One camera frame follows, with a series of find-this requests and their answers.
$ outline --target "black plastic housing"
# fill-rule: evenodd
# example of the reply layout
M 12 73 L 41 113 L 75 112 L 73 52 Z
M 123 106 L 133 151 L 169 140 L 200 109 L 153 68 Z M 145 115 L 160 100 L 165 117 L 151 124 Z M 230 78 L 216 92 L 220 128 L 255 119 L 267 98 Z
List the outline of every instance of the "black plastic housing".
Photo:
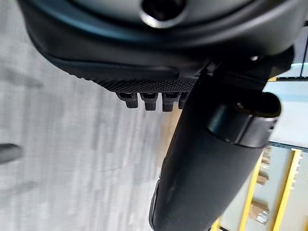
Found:
M 212 21 L 156 30 L 97 16 L 68 0 L 18 2 L 33 42 L 48 60 L 116 92 L 122 91 L 119 81 L 124 86 L 136 80 L 159 86 L 173 81 L 179 87 L 169 92 L 184 91 L 180 83 L 187 82 L 189 92 L 213 53 L 249 57 L 290 47 L 308 10 L 306 0 L 255 0 Z M 127 91 L 133 90 L 167 92 Z

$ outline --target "black object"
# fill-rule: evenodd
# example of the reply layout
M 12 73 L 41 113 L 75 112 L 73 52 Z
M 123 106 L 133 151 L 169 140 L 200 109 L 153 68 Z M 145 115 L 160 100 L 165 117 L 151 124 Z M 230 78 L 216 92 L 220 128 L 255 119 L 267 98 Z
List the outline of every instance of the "black object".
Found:
M 33 43 L 49 61 L 117 93 L 190 92 L 217 54 L 280 53 L 308 10 L 306 0 L 167 0 L 161 11 L 177 5 L 185 14 L 168 30 L 155 30 L 140 11 L 162 1 L 18 1 Z
M 20 146 L 12 143 L 0 144 L 0 165 L 17 160 L 22 156 L 23 151 Z
M 155 231 L 207 230 L 239 191 L 276 125 L 276 96 L 222 84 L 220 75 L 201 76 L 186 102 L 152 200 Z
M 129 108 L 138 93 L 149 111 L 159 93 L 163 111 L 179 101 L 150 224 L 207 230 L 275 127 L 279 100 L 262 90 L 290 69 L 308 1 L 18 2 L 33 44 L 55 66 L 114 91 Z

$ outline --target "concrete floor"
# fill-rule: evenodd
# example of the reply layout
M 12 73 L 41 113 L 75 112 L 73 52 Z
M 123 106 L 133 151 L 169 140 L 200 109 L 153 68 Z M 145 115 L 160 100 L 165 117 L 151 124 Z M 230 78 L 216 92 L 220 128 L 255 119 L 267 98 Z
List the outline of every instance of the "concrete floor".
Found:
M 0 0 L 1 231 L 149 231 L 163 113 L 127 109 L 31 46 L 13 0 Z

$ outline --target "black clamp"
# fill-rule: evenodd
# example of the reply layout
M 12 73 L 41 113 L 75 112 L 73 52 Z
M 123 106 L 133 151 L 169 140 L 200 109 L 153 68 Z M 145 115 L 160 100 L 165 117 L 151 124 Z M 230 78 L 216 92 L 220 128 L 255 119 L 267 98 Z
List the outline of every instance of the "black clamp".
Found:
M 137 93 L 117 93 L 120 100 L 125 101 L 128 108 L 138 108 Z
M 146 111 L 156 110 L 156 101 L 158 93 L 140 93 L 141 99 L 144 101 Z

